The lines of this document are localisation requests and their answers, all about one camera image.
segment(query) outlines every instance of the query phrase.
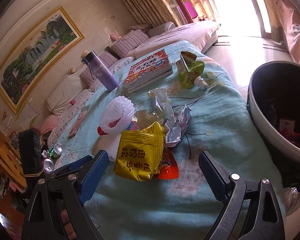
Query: book stack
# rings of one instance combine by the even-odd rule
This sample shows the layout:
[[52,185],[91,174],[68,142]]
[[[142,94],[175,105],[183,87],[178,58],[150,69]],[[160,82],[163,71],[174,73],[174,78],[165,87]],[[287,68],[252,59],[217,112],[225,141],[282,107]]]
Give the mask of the book stack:
[[131,66],[124,87],[133,93],[173,73],[164,49]]

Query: juice pouch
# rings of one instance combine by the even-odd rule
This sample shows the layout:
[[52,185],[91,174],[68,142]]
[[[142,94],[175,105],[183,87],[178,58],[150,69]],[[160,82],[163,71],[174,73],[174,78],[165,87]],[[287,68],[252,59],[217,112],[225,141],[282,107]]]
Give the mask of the juice pouch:
[[194,86],[195,79],[204,70],[204,62],[195,61],[197,56],[188,51],[180,53],[180,60],[177,61],[178,76],[182,88],[188,89]]
[[150,180],[159,172],[164,136],[164,129],[158,122],[141,131],[123,131],[114,173],[137,181]]

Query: glass door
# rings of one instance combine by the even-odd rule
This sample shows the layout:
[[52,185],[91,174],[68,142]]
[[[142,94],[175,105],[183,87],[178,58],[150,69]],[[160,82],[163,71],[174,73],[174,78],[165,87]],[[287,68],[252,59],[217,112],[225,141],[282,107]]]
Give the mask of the glass door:
[[221,23],[218,35],[271,37],[264,0],[215,0],[215,3]]

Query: blue gripper pad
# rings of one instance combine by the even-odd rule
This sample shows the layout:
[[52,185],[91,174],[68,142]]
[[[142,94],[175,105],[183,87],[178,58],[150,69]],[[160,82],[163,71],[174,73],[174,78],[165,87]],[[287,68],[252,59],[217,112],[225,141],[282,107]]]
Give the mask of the blue gripper pad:
[[87,200],[90,200],[95,193],[97,186],[101,180],[101,177],[106,171],[109,164],[109,157],[106,151],[103,151],[102,155],[96,161],[90,172],[86,176],[85,180],[81,184],[81,194],[79,201],[83,205]]
[[198,162],[216,200],[225,205],[229,200],[227,184],[230,184],[230,180],[227,175],[207,151],[199,154]]
[[74,163],[70,163],[69,164],[69,171],[74,171],[78,168],[80,168],[81,166],[85,165],[86,163],[92,161],[92,156],[91,155],[87,155],[77,161],[75,161]]

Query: soda can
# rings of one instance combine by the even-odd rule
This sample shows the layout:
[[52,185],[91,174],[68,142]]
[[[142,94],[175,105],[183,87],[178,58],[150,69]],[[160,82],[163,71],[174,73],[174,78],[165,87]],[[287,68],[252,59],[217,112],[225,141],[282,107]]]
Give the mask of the soda can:
[[50,159],[44,159],[43,160],[43,170],[45,173],[51,173],[54,169],[54,163]]
[[63,153],[63,146],[60,143],[57,143],[55,146],[51,147],[49,150],[49,155],[52,160],[56,160]]

